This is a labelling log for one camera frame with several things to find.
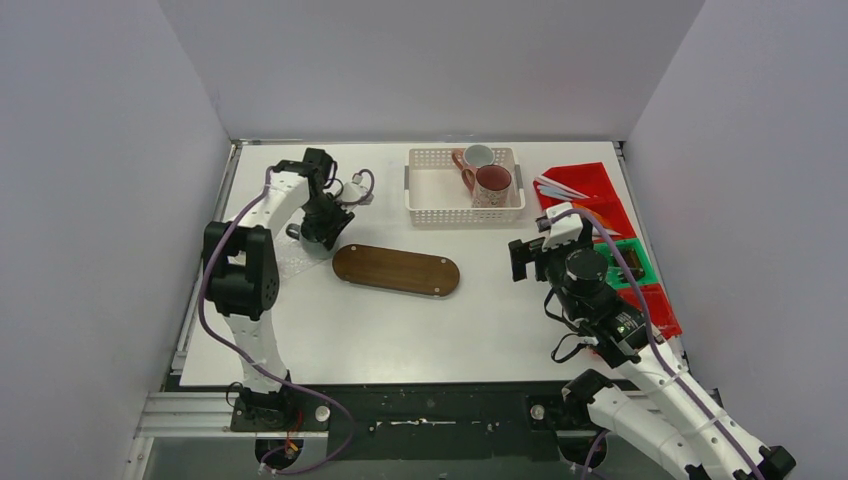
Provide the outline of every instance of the cup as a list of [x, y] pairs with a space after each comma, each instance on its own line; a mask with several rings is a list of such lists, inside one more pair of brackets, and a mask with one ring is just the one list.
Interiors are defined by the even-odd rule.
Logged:
[[500, 165], [478, 168], [472, 178], [463, 171], [462, 181], [471, 192], [471, 208], [505, 207], [512, 174]]
[[477, 169], [486, 165], [495, 164], [495, 152], [485, 145], [471, 145], [466, 149], [457, 149], [451, 152], [451, 160], [465, 177], [466, 171], [471, 172], [470, 178], [477, 173]]

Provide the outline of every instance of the white wall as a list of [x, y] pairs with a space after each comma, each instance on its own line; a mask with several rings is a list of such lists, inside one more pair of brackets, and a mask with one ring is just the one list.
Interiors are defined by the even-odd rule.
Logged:
[[703, 0], [160, 0], [233, 138], [622, 139]]
[[0, 465], [120, 475], [227, 137], [155, 0], [0, 2]]
[[625, 145], [696, 375], [844, 478], [848, 2], [708, 0]]

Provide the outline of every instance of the green tray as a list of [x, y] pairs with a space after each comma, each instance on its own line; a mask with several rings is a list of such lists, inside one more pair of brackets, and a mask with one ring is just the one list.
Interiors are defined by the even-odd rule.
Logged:
[[[639, 241], [638, 238], [628, 238], [625, 240], [619, 240], [615, 242], [615, 245], [618, 247], [620, 252], [624, 252], [628, 249], [632, 249], [636, 252], [636, 256], [639, 259], [639, 263], [642, 264], [642, 269], [645, 270], [645, 276], [638, 279], [636, 283], [641, 285], [650, 285], [652, 283], [657, 283], [657, 274], [654, 272], [654, 267], [651, 266], [651, 261], [648, 259], [648, 254], [645, 253], [645, 248], [642, 246], [642, 242]], [[606, 243], [597, 243], [595, 244], [595, 250], [603, 255], [607, 262], [609, 263], [609, 270], [607, 271], [607, 283], [614, 289], [618, 290], [620, 288], [630, 287], [630, 284], [627, 283], [627, 279], [620, 277], [621, 269], [618, 267], [618, 262], [615, 261], [612, 254], [610, 253], [610, 249]]]

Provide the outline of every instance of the brown oval tray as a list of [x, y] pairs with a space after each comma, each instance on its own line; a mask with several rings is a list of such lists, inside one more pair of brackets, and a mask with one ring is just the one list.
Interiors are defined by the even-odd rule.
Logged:
[[368, 245], [340, 248], [333, 271], [350, 283], [437, 297], [459, 285], [459, 267], [448, 258]]

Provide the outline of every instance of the white tabletop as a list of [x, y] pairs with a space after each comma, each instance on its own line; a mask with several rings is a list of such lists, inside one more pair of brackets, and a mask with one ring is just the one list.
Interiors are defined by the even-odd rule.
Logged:
[[[302, 384], [447, 383], [569, 380], [587, 368], [621, 378], [587, 351], [559, 365], [550, 352], [566, 327], [545, 317], [548, 285], [514, 283], [507, 243], [539, 235], [533, 178], [550, 167], [602, 162], [636, 229], [642, 231], [613, 145], [609, 142], [488, 144], [509, 147], [521, 163], [527, 207], [513, 228], [420, 230], [404, 207], [404, 164], [411, 148], [455, 144], [330, 144], [339, 178], [370, 168], [377, 178], [374, 202], [357, 208], [339, 245], [358, 243], [450, 258], [459, 266], [459, 287], [444, 299], [358, 287], [340, 281], [327, 261], [283, 280], [273, 307], [274, 328], [292, 379]], [[245, 146], [225, 218], [261, 189], [268, 165], [300, 160], [307, 145]], [[232, 339], [211, 304], [213, 329]], [[572, 339], [563, 351], [573, 347]], [[237, 356], [194, 328], [181, 385], [223, 386], [242, 379]]]

